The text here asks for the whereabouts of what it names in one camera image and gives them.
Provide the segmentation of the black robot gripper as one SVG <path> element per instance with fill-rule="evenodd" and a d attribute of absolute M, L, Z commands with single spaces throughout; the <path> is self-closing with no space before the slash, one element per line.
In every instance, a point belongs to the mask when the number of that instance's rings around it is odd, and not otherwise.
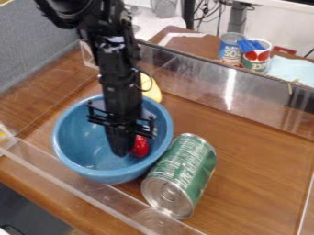
<path fill-rule="evenodd" d="M 88 121 L 105 127 L 112 152 L 121 155 L 120 135 L 156 135 L 156 116 L 141 108 L 140 48 L 123 0 L 79 0 L 79 31 L 101 84 L 103 101 L 89 102 Z"/>

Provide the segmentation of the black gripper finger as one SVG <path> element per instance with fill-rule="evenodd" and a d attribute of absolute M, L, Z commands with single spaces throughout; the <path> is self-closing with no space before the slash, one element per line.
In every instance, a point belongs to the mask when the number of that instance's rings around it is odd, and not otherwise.
<path fill-rule="evenodd" d="M 123 137 L 121 137 L 123 139 L 121 149 L 124 155 L 127 155 L 133 148 L 135 138 L 136 138 L 136 133 L 131 129 L 124 128 Z"/>

